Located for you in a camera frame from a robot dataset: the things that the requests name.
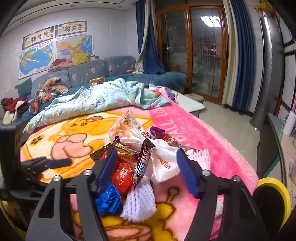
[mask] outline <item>door frame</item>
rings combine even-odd
[[[161,9],[156,11],[156,26],[157,26],[157,49],[158,49],[158,57],[163,61],[163,55],[162,55],[162,35],[161,35],[161,20],[160,15],[168,12],[174,12],[184,10],[185,11],[185,23],[186,23],[186,34],[187,34],[187,82],[190,78],[192,78],[192,38],[191,38],[191,27],[189,27],[189,19],[190,19],[190,13],[189,13],[189,7],[187,5],[178,5],[178,6],[172,6],[169,8]]]
[[[192,48],[192,32],[191,32],[191,17],[190,17],[190,9],[200,9],[200,8],[216,8],[219,11],[221,17],[221,34],[222,34],[222,64],[221,64],[221,80],[220,80],[220,88],[218,97],[213,97],[210,95],[198,93],[203,96],[206,100],[222,103],[223,91],[225,85],[225,77],[227,72],[227,63],[228,63],[228,49],[229,49],[229,38],[228,38],[228,28],[226,22],[226,15],[224,11],[223,3],[194,3],[194,4],[182,4],[177,6],[171,6],[165,9],[156,11],[156,27],[157,27],[157,49],[158,56],[160,60],[163,60],[162,57],[162,36],[161,36],[161,20],[160,15],[163,13],[184,10],[186,19],[186,32],[187,32],[187,82],[188,82],[188,90],[191,93],[192,90],[192,68],[193,68],[193,48]]]

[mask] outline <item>world map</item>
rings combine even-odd
[[[57,58],[70,58],[74,60],[75,53],[89,53],[90,56],[93,55],[91,35],[76,35],[57,40]]]
[[[47,70],[52,61],[52,43],[30,49],[19,56],[20,78]]]

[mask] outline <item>tiled floor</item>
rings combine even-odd
[[[251,117],[239,115],[223,106],[205,101],[200,119],[227,139],[256,170],[259,132],[249,123]]]

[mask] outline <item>framed picture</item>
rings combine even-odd
[[[87,21],[69,22],[55,26],[56,37],[84,32],[87,32]]]
[[[22,39],[22,49],[30,48],[34,45],[53,39],[54,27],[44,28],[35,33],[29,34]]]

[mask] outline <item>blue sofa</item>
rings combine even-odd
[[[57,72],[48,72],[32,82],[31,97],[40,88],[44,82],[53,77],[59,77],[68,87],[69,92],[65,95],[74,94],[82,86],[89,88],[89,81],[102,76],[106,77],[106,81],[123,78],[125,81],[138,81],[144,83],[148,88],[149,84],[156,86],[166,86],[177,92],[183,93],[188,88],[187,76],[178,72],[166,72],[164,74],[126,74],[127,70],[135,68],[135,58],[132,56],[112,56],[104,60],[96,59],[84,64],[74,65],[68,70]],[[39,112],[44,110],[51,102],[43,104]],[[33,115],[29,111],[25,112],[21,118],[15,121],[25,121],[32,118]]]

